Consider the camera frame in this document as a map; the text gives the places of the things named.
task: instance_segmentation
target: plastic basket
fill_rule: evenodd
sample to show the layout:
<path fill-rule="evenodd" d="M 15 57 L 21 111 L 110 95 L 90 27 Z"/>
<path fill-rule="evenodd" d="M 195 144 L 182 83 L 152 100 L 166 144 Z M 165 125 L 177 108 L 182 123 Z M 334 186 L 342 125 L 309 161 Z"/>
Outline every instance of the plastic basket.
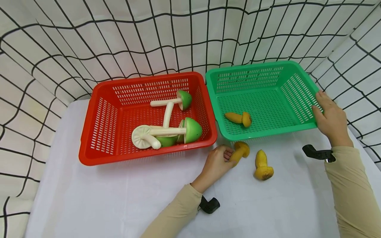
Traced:
<path fill-rule="evenodd" d="M 170 127 L 178 127 L 182 119 L 191 117 L 203 129 L 201 138 L 193 143 L 158 150 L 136 148 L 132 144 L 131 133 L 137 126 L 163 125 L 165 106 L 151 107 L 150 101 L 176 98 L 178 90 L 189 92 L 193 100 L 185 111 L 175 105 Z M 85 165 L 99 165 L 207 147 L 216 139 L 215 117 L 207 87 L 199 73 L 107 81 L 93 90 L 83 127 L 79 160 Z"/>
<path fill-rule="evenodd" d="M 312 105 L 317 86 L 294 61 L 279 61 L 212 69 L 207 87 L 223 137 L 239 141 L 316 128 Z M 225 113 L 251 115 L 245 128 L 225 118 Z"/>

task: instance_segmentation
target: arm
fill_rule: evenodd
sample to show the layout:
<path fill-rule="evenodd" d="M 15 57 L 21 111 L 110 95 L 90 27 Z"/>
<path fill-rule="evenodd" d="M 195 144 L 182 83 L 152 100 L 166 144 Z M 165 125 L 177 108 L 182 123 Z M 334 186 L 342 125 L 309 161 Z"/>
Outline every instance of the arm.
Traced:
<path fill-rule="evenodd" d="M 325 163 L 331 181 L 340 236 L 381 237 L 381 212 L 359 150 L 333 147 L 335 162 Z"/>
<path fill-rule="evenodd" d="M 359 150 L 348 135 L 347 117 L 326 93 L 316 99 L 324 110 L 312 107 L 319 130 L 330 140 L 335 162 L 325 163 L 331 181 L 341 238 L 381 237 L 381 212 L 368 182 Z"/>
<path fill-rule="evenodd" d="M 171 238 L 197 214 L 202 194 L 190 184 L 185 185 L 173 201 L 147 227 L 141 238 Z"/>
<path fill-rule="evenodd" d="M 200 175 L 185 185 L 173 201 L 147 227 L 141 238 L 173 238 L 197 214 L 202 194 L 235 165 L 233 150 L 219 146 L 212 150 Z"/>

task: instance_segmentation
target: checkered backdrop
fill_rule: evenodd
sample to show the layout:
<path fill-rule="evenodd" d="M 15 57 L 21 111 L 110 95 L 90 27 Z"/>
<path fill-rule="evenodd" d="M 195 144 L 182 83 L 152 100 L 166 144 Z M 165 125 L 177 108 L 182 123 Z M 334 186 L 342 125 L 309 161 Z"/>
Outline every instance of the checkered backdrop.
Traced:
<path fill-rule="evenodd" d="M 346 109 L 377 163 L 378 4 L 0 0 L 0 233 L 23 236 L 66 106 L 106 80 L 294 60 Z"/>

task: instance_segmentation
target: red basket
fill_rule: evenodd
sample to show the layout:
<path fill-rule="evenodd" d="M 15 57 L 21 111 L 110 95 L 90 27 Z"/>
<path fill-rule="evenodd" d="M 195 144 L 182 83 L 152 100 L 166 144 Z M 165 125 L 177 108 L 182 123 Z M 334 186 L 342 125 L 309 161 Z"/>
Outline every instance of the red basket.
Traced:
<path fill-rule="evenodd" d="M 131 133 L 137 126 L 163 125 L 165 107 L 151 107 L 150 101 L 176 98 L 178 90 L 189 92 L 193 100 L 185 111 L 174 106 L 170 127 L 178 127 L 182 119 L 191 117 L 202 127 L 201 138 L 193 143 L 158 150 L 136 148 Z M 213 109 L 199 73 L 107 81 L 93 90 L 82 131 L 79 160 L 84 165 L 100 165 L 207 147 L 216 139 Z"/>

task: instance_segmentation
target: white tablecloth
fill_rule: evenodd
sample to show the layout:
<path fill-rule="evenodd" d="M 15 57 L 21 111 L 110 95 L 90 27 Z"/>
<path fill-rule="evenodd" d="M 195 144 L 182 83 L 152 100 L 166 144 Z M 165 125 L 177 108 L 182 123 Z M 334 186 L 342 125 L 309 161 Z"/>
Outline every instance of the white tablecloth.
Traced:
<path fill-rule="evenodd" d="M 84 166 L 78 150 L 87 106 L 87 100 L 73 102 L 60 122 L 26 238 L 139 237 L 183 185 L 196 178 L 211 149 Z M 351 137 L 381 204 L 381 172 Z M 222 143 L 219 136 L 214 147 Z M 323 162 L 302 152 L 306 144 L 329 149 L 328 140 L 314 129 L 249 144 L 249 157 L 204 194 L 208 200 L 216 197 L 221 207 L 211 215 L 199 211 L 179 237 L 338 237 Z M 275 171 L 265 182 L 253 177 L 260 149 Z"/>

